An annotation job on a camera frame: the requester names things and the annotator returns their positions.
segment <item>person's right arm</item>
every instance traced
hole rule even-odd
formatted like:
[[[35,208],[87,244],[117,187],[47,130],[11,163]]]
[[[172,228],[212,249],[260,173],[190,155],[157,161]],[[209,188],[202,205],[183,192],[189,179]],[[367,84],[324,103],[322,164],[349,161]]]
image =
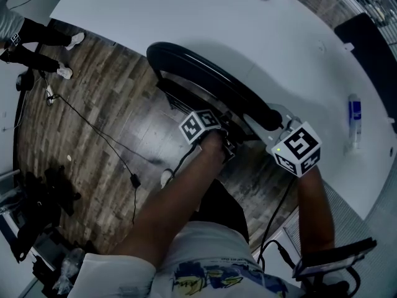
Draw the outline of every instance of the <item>person's right arm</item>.
[[[317,166],[298,179],[301,253],[335,247],[334,221]]]

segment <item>plastic bag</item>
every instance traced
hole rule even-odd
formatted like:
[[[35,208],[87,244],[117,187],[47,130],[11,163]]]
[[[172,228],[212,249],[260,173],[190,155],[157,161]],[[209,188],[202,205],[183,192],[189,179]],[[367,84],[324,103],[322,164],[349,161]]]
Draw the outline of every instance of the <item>plastic bag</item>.
[[[19,187],[0,194],[0,215],[10,213],[18,208],[22,198],[23,194]]]
[[[69,294],[73,285],[69,278],[76,275],[83,264],[85,252],[81,248],[75,248],[62,261],[61,276],[58,278],[52,289],[58,290],[58,295]]]

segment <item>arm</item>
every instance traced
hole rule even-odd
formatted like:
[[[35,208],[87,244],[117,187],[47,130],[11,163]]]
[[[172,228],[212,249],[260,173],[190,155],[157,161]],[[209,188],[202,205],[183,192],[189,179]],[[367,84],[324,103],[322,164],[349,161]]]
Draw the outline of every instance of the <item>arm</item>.
[[[218,133],[210,133],[202,151],[163,190],[147,200],[131,232],[113,255],[142,258],[159,267],[174,237],[189,221],[212,181],[222,169],[225,154]]]
[[[334,221],[317,166],[298,180],[298,204],[301,253],[334,248]]]

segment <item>black pants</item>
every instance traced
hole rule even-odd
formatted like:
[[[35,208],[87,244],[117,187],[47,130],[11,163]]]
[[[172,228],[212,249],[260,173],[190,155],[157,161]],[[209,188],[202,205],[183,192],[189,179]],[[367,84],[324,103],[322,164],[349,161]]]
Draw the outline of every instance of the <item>black pants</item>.
[[[201,200],[200,210],[193,213],[190,221],[222,224],[239,232],[249,242],[243,208],[218,180],[212,182]]]
[[[18,46],[11,52],[6,50],[0,56],[0,60],[8,63],[20,63],[29,68],[50,73],[57,71],[60,67],[58,61],[52,60],[45,55],[31,52],[23,47],[22,44],[38,42],[45,45],[62,45],[67,47],[71,42],[71,37],[29,19],[25,19],[18,34],[21,39]]]

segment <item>white sneaker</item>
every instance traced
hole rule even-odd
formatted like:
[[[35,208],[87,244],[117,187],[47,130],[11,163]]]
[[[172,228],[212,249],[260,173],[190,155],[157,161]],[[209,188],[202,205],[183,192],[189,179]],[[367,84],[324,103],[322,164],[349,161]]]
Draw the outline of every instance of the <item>white sneaker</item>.
[[[65,67],[62,63],[60,63],[60,67],[57,69],[56,73],[64,79],[70,79],[73,75],[73,71],[70,68]]]
[[[85,37],[86,36],[82,32],[72,36],[72,41],[70,42],[70,44],[67,47],[65,47],[65,49],[70,51],[72,48],[74,48],[75,45],[80,44],[84,40]]]
[[[160,178],[161,189],[164,189],[164,186],[166,186],[167,181],[171,176],[172,176],[171,169],[165,169],[163,171],[163,173],[161,174],[161,178]]]

